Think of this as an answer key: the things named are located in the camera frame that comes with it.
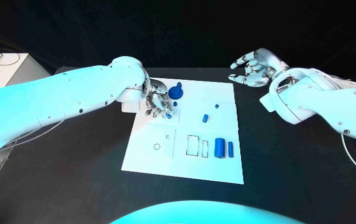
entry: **robotic hand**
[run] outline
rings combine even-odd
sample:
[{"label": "robotic hand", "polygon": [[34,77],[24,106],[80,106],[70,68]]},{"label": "robotic hand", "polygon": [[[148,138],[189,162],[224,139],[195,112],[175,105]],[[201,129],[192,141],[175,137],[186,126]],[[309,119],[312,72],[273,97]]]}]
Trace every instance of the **robotic hand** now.
[{"label": "robotic hand", "polygon": [[123,112],[139,112],[143,99],[149,112],[156,109],[173,115],[168,86],[150,79],[133,57],[114,59],[109,66],[81,68],[0,88],[0,148],[21,135],[114,101],[123,103]]},{"label": "robotic hand", "polygon": [[318,113],[339,133],[356,138],[356,82],[315,68],[290,68],[264,48],[243,56],[231,68],[244,63],[247,76],[231,74],[228,78],[250,87],[263,87],[273,82],[270,93],[260,99],[270,112],[277,111],[292,124]]}]

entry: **black tabletop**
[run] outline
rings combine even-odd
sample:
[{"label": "black tabletop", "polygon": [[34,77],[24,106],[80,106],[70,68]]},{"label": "black tabletop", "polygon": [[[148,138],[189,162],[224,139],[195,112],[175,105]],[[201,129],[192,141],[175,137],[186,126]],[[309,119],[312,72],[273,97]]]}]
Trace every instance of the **black tabletop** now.
[{"label": "black tabletop", "polygon": [[[148,68],[152,77],[230,82],[228,68]],[[321,116],[269,113],[269,88],[235,83],[246,184],[122,171],[135,114],[122,104],[68,119],[18,146],[0,171],[0,223],[110,223],[159,203],[238,203],[308,223],[356,222],[356,167]]]}]

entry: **black curtain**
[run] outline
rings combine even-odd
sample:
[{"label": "black curtain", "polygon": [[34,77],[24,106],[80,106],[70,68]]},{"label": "black curtain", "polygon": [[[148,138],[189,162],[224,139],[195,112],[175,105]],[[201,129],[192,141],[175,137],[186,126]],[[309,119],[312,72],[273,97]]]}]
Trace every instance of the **black curtain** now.
[{"label": "black curtain", "polygon": [[50,71],[107,65],[228,67],[264,47],[293,67],[356,80],[355,0],[2,0],[2,47]]}]

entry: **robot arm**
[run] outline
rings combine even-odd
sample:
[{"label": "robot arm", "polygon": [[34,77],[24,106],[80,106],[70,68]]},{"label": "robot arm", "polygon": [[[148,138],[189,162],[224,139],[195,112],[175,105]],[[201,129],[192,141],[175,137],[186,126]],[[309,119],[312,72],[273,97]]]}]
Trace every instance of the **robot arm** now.
[{"label": "robot arm", "polygon": [[[261,50],[264,51],[263,59],[259,56]],[[292,124],[300,123],[318,113],[339,133],[356,138],[354,121],[356,83],[332,77],[316,69],[289,68],[267,49],[257,50],[254,55],[257,59],[260,57],[256,67],[264,73],[259,74],[253,71],[251,75],[247,65],[247,76],[230,75],[230,79],[253,87],[261,87],[270,79],[273,80],[270,93],[261,98],[267,110],[277,111],[282,118]],[[237,60],[231,68],[235,68],[240,62]]]},{"label": "robot arm", "polygon": [[120,57],[110,66],[83,68],[0,88],[0,147],[22,134],[114,101],[123,102],[124,112],[137,112],[146,98],[150,110],[159,108],[172,114],[165,87],[149,78],[136,58]]}]

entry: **white paper sheet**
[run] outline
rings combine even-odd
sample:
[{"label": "white paper sheet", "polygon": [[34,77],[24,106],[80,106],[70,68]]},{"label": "white paper sheet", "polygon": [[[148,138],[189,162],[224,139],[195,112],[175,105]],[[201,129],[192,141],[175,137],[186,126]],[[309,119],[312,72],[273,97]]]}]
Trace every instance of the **white paper sheet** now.
[{"label": "white paper sheet", "polygon": [[[244,184],[233,83],[156,79],[169,88],[181,82],[184,97],[171,99],[172,119],[163,118],[163,114],[146,117],[148,107],[142,102],[122,170]],[[205,114],[210,115],[207,123],[202,122]],[[199,137],[198,156],[186,155],[189,135]],[[214,156],[218,137],[225,139],[225,159]],[[228,142],[234,142],[234,158],[228,157]]]}]

